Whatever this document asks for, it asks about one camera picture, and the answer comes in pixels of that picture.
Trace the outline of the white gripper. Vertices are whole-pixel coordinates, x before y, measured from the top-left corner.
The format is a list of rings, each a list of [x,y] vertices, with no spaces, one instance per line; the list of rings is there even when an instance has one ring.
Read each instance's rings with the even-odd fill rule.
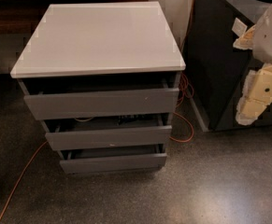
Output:
[[[233,44],[235,49],[252,49],[255,59],[265,63],[250,70],[236,107],[236,122],[251,125],[272,104],[272,4],[262,17]]]

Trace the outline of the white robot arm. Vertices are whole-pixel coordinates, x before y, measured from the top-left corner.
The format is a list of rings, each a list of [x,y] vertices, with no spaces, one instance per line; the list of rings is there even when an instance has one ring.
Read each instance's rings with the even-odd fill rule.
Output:
[[[247,74],[236,107],[236,122],[251,125],[272,104],[272,4],[233,47],[250,49],[253,57],[263,63],[261,69]]]

